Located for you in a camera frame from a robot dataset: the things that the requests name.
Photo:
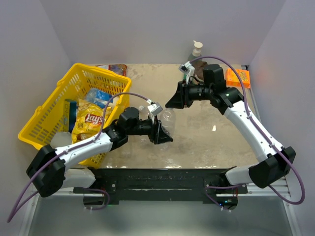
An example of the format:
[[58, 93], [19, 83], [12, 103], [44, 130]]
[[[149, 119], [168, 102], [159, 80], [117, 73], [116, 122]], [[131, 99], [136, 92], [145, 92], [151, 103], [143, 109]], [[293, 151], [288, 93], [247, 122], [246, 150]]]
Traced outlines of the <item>clear plastic bottle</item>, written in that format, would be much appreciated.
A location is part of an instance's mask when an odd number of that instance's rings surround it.
[[173, 109], [164, 109], [159, 116], [162, 128], [166, 134], [173, 137], [175, 131], [176, 114]]

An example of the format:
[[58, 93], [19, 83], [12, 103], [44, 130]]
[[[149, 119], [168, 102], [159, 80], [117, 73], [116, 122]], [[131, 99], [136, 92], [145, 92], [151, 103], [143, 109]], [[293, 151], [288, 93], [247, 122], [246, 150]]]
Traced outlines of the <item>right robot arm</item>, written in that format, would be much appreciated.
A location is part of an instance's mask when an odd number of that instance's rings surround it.
[[296, 152], [292, 147], [284, 147], [262, 126], [237, 88], [228, 87], [223, 69], [218, 64], [203, 68], [203, 82], [194, 84], [191, 77], [194, 67], [187, 62], [179, 67], [186, 78], [178, 82], [173, 97], [166, 103], [167, 108], [189, 108], [194, 101], [210, 101], [235, 127], [254, 151], [258, 164], [249, 167], [235, 167], [225, 172], [219, 181], [224, 193], [231, 193], [238, 184], [254, 183], [265, 188], [287, 175]]

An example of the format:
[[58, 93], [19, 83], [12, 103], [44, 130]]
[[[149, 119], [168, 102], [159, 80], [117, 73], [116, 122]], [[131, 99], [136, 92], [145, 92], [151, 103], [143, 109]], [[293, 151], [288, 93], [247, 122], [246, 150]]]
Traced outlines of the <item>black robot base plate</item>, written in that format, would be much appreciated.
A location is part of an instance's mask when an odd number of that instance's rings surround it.
[[84, 194], [84, 204], [100, 205], [105, 195], [117, 205], [121, 201], [191, 201], [211, 204], [216, 200], [228, 209], [238, 204], [238, 196], [248, 192], [246, 185], [230, 188], [223, 176], [226, 169], [97, 169], [95, 182], [87, 189], [75, 187]]

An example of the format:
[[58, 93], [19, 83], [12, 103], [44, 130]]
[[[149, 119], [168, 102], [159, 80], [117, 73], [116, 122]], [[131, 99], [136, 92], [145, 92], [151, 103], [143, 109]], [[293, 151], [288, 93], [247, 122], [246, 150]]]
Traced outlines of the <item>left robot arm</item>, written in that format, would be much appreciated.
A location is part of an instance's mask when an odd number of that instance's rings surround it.
[[141, 120], [139, 111], [128, 107], [118, 119], [90, 138], [64, 147], [43, 146], [26, 173], [40, 196], [49, 197], [61, 189], [68, 169], [92, 156], [120, 148], [133, 135], [146, 135], [155, 145], [173, 141], [161, 120], [157, 117]]

